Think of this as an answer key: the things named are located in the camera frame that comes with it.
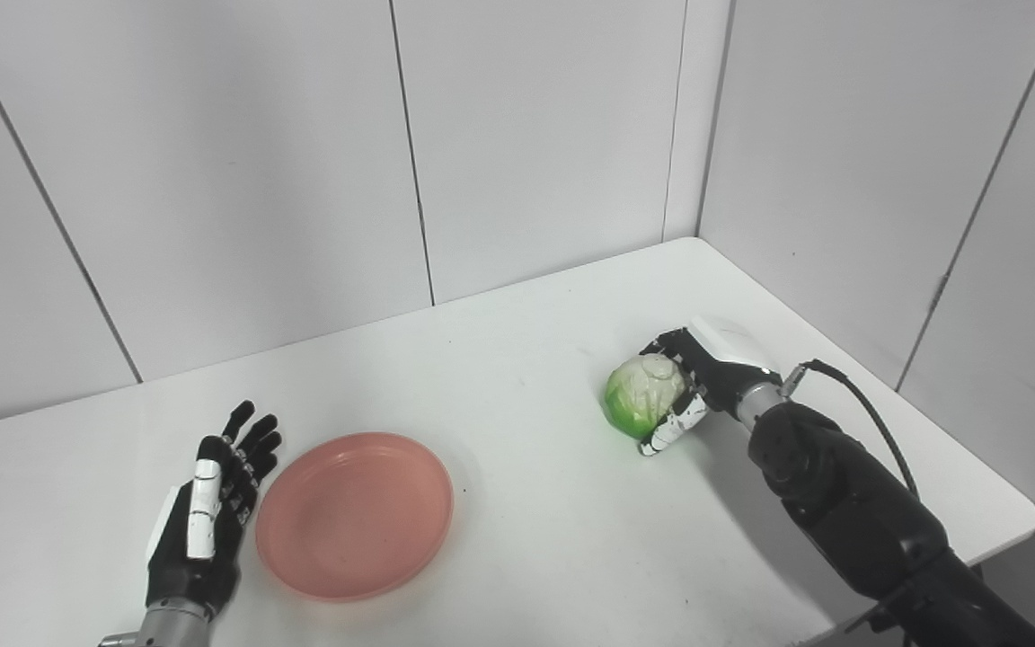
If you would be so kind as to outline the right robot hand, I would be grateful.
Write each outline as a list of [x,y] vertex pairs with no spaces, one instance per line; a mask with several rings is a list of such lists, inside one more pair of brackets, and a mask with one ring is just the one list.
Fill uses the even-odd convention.
[[641,350],[666,357],[686,388],[666,409],[661,421],[638,442],[642,455],[657,455],[692,430],[708,413],[723,412],[752,430],[761,415],[787,401],[782,376],[747,328],[723,318],[697,316]]

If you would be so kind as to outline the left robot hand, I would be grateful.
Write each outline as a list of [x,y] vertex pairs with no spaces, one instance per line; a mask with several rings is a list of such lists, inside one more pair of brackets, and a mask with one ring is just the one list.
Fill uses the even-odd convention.
[[234,597],[245,529],[282,445],[276,415],[255,413],[254,402],[239,403],[224,430],[200,441],[148,557],[148,607],[186,599],[212,619]]

